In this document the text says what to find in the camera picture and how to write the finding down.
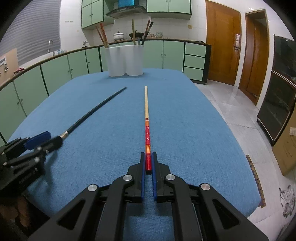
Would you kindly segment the left hand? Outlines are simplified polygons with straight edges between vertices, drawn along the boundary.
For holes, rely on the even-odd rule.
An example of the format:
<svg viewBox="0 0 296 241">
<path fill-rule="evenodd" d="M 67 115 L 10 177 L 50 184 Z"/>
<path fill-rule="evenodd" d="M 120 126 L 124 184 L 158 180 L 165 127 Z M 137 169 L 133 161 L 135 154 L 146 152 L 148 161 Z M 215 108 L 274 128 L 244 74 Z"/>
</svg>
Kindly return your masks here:
<svg viewBox="0 0 296 241">
<path fill-rule="evenodd" d="M 1 204 L 1 216 L 6 221 L 12 221 L 18 218 L 23 227 L 28 227 L 30 224 L 30 216 L 26 198 L 20 196 L 15 201 L 13 201 L 12 204 Z"/>
</svg>

